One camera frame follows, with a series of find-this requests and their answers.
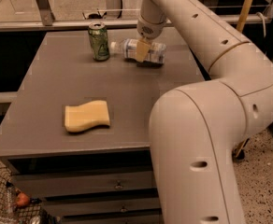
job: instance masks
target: can top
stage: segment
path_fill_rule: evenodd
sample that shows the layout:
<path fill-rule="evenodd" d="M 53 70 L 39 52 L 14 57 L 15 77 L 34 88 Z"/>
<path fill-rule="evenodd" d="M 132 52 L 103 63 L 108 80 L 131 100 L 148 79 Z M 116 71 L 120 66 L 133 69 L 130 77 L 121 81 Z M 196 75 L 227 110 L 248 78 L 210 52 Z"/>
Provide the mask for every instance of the can top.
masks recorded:
<path fill-rule="evenodd" d="M 99 29 L 102 29 L 106 27 L 106 25 L 101 22 L 101 21 L 97 21 L 97 22 L 92 22 L 90 25 L 89 25 L 89 28 L 93 29 L 93 30 L 99 30 Z"/>

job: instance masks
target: yellow sponge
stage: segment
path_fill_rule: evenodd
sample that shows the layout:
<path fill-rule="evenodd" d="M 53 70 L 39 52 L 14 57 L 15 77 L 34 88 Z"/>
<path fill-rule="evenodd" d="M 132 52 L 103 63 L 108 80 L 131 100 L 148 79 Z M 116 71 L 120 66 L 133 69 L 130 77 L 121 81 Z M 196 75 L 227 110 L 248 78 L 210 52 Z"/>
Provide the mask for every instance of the yellow sponge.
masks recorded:
<path fill-rule="evenodd" d="M 148 51 L 150 50 L 151 42 L 146 38 L 140 38 L 136 44 L 136 60 L 143 63 Z"/>
<path fill-rule="evenodd" d="M 69 132 L 82 132 L 97 125 L 110 126 L 106 101 L 65 107 L 65 128 Z"/>

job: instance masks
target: cabinet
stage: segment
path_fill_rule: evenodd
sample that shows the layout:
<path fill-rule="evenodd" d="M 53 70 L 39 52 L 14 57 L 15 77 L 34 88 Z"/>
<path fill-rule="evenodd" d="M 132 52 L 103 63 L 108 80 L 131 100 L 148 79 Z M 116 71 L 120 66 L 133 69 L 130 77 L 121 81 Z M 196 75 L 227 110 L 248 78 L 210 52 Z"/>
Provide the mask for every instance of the cabinet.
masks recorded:
<path fill-rule="evenodd" d="M 108 30 L 108 40 L 137 38 Z M 0 126 L 0 159 L 13 182 L 64 223 L 162 223 L 151 166 L 151 108 L 180 85 L 202 81 L 192 53 L 171 27 L 160 68 L 112 54 L 93 60 L 86 31 L 47 33 Z M 64 127 L 66 105 L 106 100 L 111 126 L 83 133 Z"/>

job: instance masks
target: silver can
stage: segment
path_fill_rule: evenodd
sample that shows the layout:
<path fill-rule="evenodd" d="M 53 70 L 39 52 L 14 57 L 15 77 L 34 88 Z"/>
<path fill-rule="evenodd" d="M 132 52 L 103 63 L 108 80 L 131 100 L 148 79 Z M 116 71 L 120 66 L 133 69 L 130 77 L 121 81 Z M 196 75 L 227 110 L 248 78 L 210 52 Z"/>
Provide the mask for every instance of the silver can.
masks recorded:
<path fill-rule="evenodd" d="M 104 61 L 109 58 L 108 30 L 103 22 L 93 22 L 88 29 L 93 58 L 96 61 Z"/>

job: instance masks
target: gray tabletop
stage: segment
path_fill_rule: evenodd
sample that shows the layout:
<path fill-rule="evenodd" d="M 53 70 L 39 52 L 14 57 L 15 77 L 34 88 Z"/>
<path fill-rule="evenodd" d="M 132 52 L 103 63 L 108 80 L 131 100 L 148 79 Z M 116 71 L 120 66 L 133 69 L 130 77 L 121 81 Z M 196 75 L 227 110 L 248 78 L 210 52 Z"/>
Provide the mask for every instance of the gray tabletop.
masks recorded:
<path fill-rule="evenodd" d="M 108 41 L 137 38 L 136 29 L 109 30 Z M 47 33 L 0 126 L 0 158 L 148 149 L 151 108 L 166 91 L 202 81 L 194 58 L 174 28 L 160 68 L 137 67 L 121 54 L 96 62 L 86 31 Z M 111 126 L 68 133 L 66 105 L 106 100 Z"/>

